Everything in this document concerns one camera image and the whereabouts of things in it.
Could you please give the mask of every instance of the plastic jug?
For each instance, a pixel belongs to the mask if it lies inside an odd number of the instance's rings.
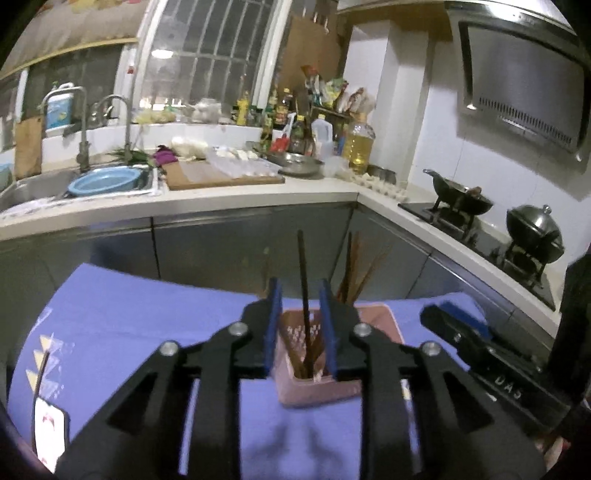
[[[331,157],[334,149],[332,124],[322,114],[312,122],[312,133],[316,139],[316,157],[319,160]]]
[[[60,89],[73,87],[72,82],[63,83]],[[73,93],[55,95],[47,101],[46,129],[65,127],[72,122]]]

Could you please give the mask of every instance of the white container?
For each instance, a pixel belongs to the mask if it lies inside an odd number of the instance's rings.
[[[337,173],[349,168],[349,160],[343,157],[331,155],[330,157],[324,158],[323,161],[322,175],[329,179],[336,177]]]
[[[312,122],[312,133],[316,139],[316,158],[325,160],[331,157],[334,149],[332,124],[322,114]]]
[[[59,89],[73,87],[74,84],[63,83]],[[46,129],[65,127],[72,122],[73,93],[54,95],[47,101]]]

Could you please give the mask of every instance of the blue cloth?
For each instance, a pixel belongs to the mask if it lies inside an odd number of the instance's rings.
[[[74,439],[105,401],[165,340],[187,346],[238,320],[255,297],[184,287],[81,265],[51,299],[17,362],[8,412],[31,441],[33,392],[25,373],[37,372],[41,336],[53,338],[41,395],[68,412]],[[480,321],[478,305],[463,293],[386,301],[407,344],[438,338],[419,321],[426,304],[449,301]],[[284,308],[301,306],[284,299]],[[443,347],[455,359],[453,348]],[[284,408],[272,380],[242,381],[243,479],[357,479],[361,400],[305,409]]]

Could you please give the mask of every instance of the cabinet door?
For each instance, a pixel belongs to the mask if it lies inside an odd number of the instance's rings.
[[[425,264],[408,298],[437,297],[446,293],[464,292],[483,310],[488,325],[498,329],[505,325],[514,306],[498,292],[455,262],[436,252]]]
[[[29,331],[55,291],[32,242],[0,244],[0,361],[15,365]]]
[[[262,293],[270,209],[155,219],[163,280],[244,293]]]
[[[275,207],[269,239],[270,276],[278,277],[283,295],[301,298],[297,231],[304,232],[310,298],[317,299],[322,279],[330,280],[353,206],[350,203]]]
[[[543,363],[548,361],[554,339],[520,309],[515,309],[497,333],[524,355],[535,355]]]
[[[44,235],[37,243],[58,287],[82,263],[158,278],[150,219],[98,224]]]
[[[359,299],[405,299],[427,261],[429,247],[408,232],[364,208],[354,211],[349,231],[359,232],[361,239],[358,281],[367,272],[374,258],[389,249],[389,254],[377,266]],[[346,250],[345,242],[332,279],[335,293],[345,273]]]

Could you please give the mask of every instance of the pink utensil holder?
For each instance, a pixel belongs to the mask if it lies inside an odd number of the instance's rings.
[[[393,342],[404,343],[392,310],[383,303],[364,305],[357,308],[362,322],[383,331]],[[286,310],[281,316],[291,342],[301,360],[306,355],[304,335],[304,314],[302,310]],[[310,336],[313,342],[321,333],[319,310],[310,311]],[[324,354],[316,361],[314,378],[302,380],[294,376],[287,348],[281,336],[277,338],[275,350],[274,378],[279,401],[288,407],[305,407],[329,403],[361,394],[361,382],[337,382],[331,376],[322,376]]]

